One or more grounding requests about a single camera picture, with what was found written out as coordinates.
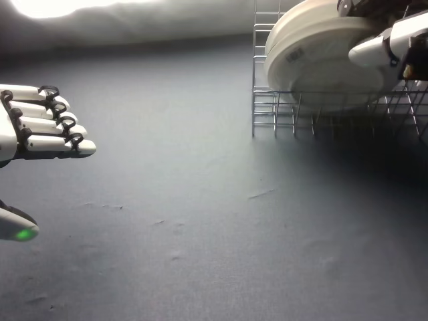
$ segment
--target metal wire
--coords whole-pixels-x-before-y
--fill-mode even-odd
[[[421,139],[428,132],[428,88],[413,90],[413,82],[405,82],[390,92],[278,92],[271,90],[264,79],[263,64],[266,59],[265,42],[276,22],[286,11],[278,0],[278,10],[264,11],[266,1],[254,0],[253,29],[253,88],[252,88],[252,134],[255,127],[268,126],[274,129],[291,128],[293,135],[300,130],[311,130],[316,136],[321,128],[329,128],[335,136],[337,128],[366,128],[375,135],[379,129],[391,129],[398,135],[403,129],[414,130]],[[311,102],[311,95],[325,97],[317,103]],[[335,102],[327,98],[336,97]],[[352,103],[367,97],[365,105]],[[326,109],[338,112],[327,112]]]

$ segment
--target plate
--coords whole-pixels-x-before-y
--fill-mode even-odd
[[[377,24],[360,17],[321,21],[297,30],[282,39],[267,55],[265,71],[273,90],[289,102],[297,102],[298,92],[306,106],[327,104],[323,111],[354,108],[376,99],[377,92],[394,88],[399,82],[396,70],[365,68],[349,61],[349,50],[360,40],[379,32]],[[326,92],[350,93],[325,94]],[[361,94],[374,92],[373,95]]]
[[[287,34],[337,17],[337,0],[306,0],[299,3],[287,11],[272,28],[266,41],[265,55]]]

